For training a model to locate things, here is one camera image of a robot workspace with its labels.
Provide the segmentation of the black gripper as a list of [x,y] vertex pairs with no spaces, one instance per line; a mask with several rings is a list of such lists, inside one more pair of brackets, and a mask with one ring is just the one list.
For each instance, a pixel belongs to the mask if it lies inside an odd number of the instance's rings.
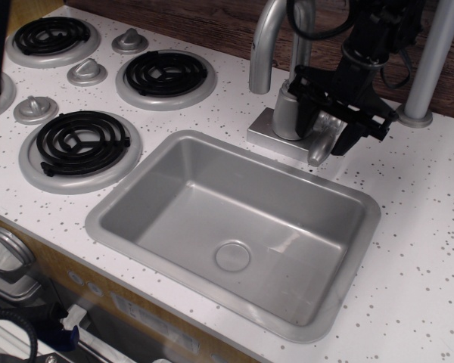
[[395,121],[395,111],[373,87],[375,70],[343,56],[336,70],[297,65],[288,88],[298,102],[295,132],[305,138],[325,111],[346,123],[331,155],[343,156],[360,138],[383,140]]

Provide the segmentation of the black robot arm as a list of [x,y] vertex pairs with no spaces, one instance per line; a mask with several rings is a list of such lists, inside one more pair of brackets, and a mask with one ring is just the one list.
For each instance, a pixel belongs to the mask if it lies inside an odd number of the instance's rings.
[[391,54],[399,54],[406,69],[412,63],[406,47],[421,32],[423,1],[351,1],[347,19],[320,33],[300,28],[294,17],[296,1],[287,3],[291,28],[302,39],[321,41],[346,30],[350,35],[341,46],[342,57],[335,70],[298,64],[288,88],[298,102],[295,132],[307,135],[321,112],[346,124],[334,143],[332,155],[344,155],[360,138],[383,140],[396,111],[381,100],[373,88],[375,76],[384,75]]

